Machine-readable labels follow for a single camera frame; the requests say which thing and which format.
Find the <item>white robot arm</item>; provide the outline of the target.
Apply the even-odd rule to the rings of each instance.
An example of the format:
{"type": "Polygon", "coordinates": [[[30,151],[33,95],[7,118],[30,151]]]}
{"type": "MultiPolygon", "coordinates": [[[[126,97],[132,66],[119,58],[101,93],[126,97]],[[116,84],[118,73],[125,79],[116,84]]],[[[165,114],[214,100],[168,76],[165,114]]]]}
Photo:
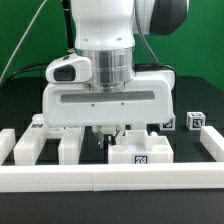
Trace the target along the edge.
{"type": "Polygon", "coordinates": [[[51,127],[161,124],[173,116],[175,73],[136,71],[134,35],[169,35],[189,0],[71,0],[75,52],[46,70],[43,116],[51,127]]]}

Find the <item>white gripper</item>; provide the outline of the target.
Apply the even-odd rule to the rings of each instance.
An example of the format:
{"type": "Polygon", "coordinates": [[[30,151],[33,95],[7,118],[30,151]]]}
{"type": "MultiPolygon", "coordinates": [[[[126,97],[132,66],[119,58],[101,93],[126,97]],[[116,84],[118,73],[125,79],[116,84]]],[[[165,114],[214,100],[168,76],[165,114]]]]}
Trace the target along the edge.
{"type": "Polygon", "coordinates": [[[88,84],[48,84],[43,93],[42,113],[50,127],[94,126],[100,148],[101,126],[117,125],[112,143],[117,145],[128,124],[158,124],[174,115],[172,70],[138,72],[119,92],[92,92],[88,84]]]}

